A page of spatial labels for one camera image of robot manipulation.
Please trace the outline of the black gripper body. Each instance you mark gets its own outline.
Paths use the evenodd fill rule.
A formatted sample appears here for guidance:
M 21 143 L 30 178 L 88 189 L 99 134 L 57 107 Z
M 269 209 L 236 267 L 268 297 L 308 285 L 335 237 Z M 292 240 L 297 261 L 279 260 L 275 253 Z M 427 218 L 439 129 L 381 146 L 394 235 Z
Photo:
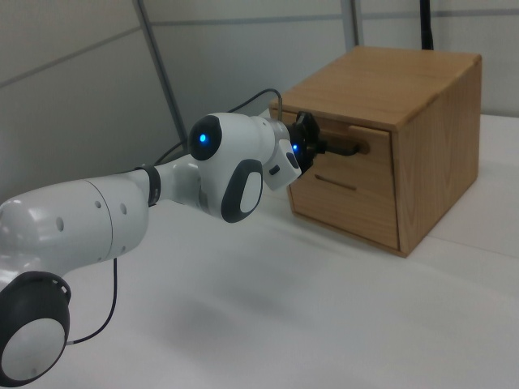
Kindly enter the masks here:
M 312 163 L 315 157 L 317 134 L 310 124 L 294 122 L 289 127 L 290 142 L 298 163 Z

